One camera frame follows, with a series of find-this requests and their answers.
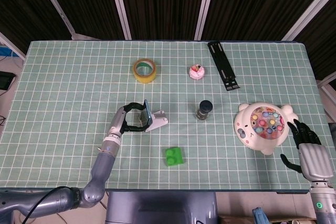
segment dark curtain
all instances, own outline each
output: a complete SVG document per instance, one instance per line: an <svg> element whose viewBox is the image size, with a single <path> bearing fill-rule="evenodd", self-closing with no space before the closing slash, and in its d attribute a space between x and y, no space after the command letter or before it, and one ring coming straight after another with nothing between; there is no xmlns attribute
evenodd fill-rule
<svg viewBox="0 0 336 224"><path fill-rule="evenodd" d="M98 39L125 39L114 0L57 0L76 33Z"/></svg>
<svg viewBox="0 0 336 224"><path fill-rule="evenodd" d="M211 0L203 40L281 40L313 0Z"/></svg>
<svg viewBox="0 0 336 224"><path fill-rule="evenodd" d="M0 31L25 54L34 40L71 39L50 0L0 0Z"/></svg>
<svg viewBox="0 0 336 224"><path fill-rule="evenodd" d="M194 39L202 0L123 1L132 39Z"/></svg>
<svg viewBox="0 0 336 224"><path fill-rule="evenodd" d="M336 71L336 0L329 0L295 38L306 46L318 80Z"/></svg>

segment robotic hand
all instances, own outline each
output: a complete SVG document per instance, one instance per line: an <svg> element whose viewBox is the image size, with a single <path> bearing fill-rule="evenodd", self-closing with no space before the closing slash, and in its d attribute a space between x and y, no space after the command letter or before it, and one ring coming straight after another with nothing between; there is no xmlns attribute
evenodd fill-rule
<svg viewBox="0 0 336 224"><path fill-rule="evenodd" d="M294 123L296 127L289 122L288 126L299 152L300 165L289 162L284 154L280 157L289 169L302 173L311 182L310 196L318 223L336 224L336 193L328 181L333 177L333 170L327 149L306 124L295 119Z"/></svg>
<svg viewBox="0 0 336 224"><path fill-rule="evenodd" d="M143 112L146 124L142 127L128 125L126 114L132 109ZM104 138L102 147L91 170L91 181L83 189L57 187L49 192L24 193L19 191L0 191L0 224L12 223L13 210L20 211L26 216L23 223L29 217L36 218L58 212L75 209L78 207L90 208L97 204L105 194L105 182L116 160L120 138L124 132L142 132L152 124L151 112L147 100L144 104L130 103L121 107L115 114L107 136Z"/></svg>

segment tape roll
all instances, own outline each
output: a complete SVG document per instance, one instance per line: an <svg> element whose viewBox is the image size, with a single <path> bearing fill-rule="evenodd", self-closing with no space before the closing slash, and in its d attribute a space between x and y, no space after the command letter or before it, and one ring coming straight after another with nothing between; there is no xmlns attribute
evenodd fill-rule
<svg viewBox="0 0 336 224"><path fill-rule="evenodd" d="M156 65L150 59L140 59L134 63L133 73L135 78L141 83L150 83L155 79Z"/></svg>

